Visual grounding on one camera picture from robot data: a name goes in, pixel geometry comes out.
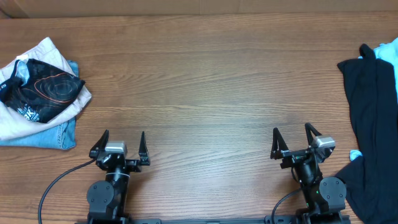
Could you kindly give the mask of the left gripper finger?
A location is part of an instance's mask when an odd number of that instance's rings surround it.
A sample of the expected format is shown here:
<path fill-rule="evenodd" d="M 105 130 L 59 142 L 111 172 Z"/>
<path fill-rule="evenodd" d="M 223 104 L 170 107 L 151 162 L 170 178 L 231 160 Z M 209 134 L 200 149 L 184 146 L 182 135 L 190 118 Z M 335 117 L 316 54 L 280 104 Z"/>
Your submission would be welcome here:
<path fill-rule="evenodd" d="M 142 166 L 150 165 L 150 157 L 149 157 L 149 152 L 147 150 L 146 136 L 144 131 L 141 134 L 141 141 L 139 145 L 139 157 L 140 157 L 140 164 Z"/>
<path fill-rule="evenodd" d="M 100 152 L 105 150 L 106 144 L 109 139 L 109 131 L 106 129 L 100 139 L 95 143 L 95 145 L 90 149 L 89 157 L 97 158 Z"/>

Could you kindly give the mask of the black t-shirt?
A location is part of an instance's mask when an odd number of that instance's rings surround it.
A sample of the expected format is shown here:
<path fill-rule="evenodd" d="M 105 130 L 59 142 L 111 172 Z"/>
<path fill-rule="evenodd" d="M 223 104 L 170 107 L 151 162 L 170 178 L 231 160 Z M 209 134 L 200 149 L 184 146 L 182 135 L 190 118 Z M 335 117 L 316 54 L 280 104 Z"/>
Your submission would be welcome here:
<path fill-rule="evenodd" d="M 337 177 L 363 223 L 397 223 L 397 93 L 393 66 L 363 44 L 342 61 L 349 116 L 361 155 Z"/>

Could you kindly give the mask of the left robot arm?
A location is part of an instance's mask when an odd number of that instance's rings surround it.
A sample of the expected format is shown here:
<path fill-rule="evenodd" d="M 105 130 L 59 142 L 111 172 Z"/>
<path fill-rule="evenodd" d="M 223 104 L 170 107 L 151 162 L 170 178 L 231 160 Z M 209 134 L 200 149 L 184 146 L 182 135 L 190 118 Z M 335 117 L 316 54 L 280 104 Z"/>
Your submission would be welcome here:
<path fill-rule="evenodd" d="M 106 130 L 90 149 L 89 157 L 106 172 L 105 179 L 93 183 L 87 191 L 88 223 L 133 223 L 125 212 L 131 172 L 150 165 L 145 133 L 141 134 L 139 158 L 128 159 L 124 141 L 110 141 Z"/>

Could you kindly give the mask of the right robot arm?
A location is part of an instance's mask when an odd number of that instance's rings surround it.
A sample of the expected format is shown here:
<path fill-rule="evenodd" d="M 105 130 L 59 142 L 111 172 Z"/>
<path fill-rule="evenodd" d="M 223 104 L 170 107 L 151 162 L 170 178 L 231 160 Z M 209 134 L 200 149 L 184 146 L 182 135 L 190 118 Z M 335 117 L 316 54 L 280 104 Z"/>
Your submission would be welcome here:
<path fill-rule="evenodd" d="M 347 189 L 337 177 L 324 177 L 320 164 L 329 158 L 335 149 L 335 140 L 305 123 L 308 146 L 290 151 L 278 128 L 272 131 L 270 158 L 281 160 L 282 169 L 290 169 L 292 178 L 300 187 L 282 197 L 267 220 L 271 223 L 350 223 L 349 216 L 343 216 Z M 303 193 L 306 207 L 293 215 L 276 216 L 279 205 L 293 195 Z"/>

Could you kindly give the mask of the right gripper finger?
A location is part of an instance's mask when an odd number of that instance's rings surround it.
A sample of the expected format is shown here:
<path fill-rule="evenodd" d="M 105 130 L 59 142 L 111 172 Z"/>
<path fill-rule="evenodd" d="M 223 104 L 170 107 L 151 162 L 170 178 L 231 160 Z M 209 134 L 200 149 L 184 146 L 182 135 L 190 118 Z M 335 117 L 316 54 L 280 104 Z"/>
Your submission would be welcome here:
<path fill-rule="evenodd" d="M 317 131 L 311 123 L 305 123 L 305 132 L 307 136 L 308 145 L 311 146 L 314 140 L 314 137 L 321 136 L 322 134 Z"/>
<path fill-rule="evenodd" d="M 284 158 L 284 154 L 289 152 L 289 148 L 287 147 L 280 131 L 278 128 L 273 129 L 273 140 L 271 147 L 271 159 L 282 159 Z"/>

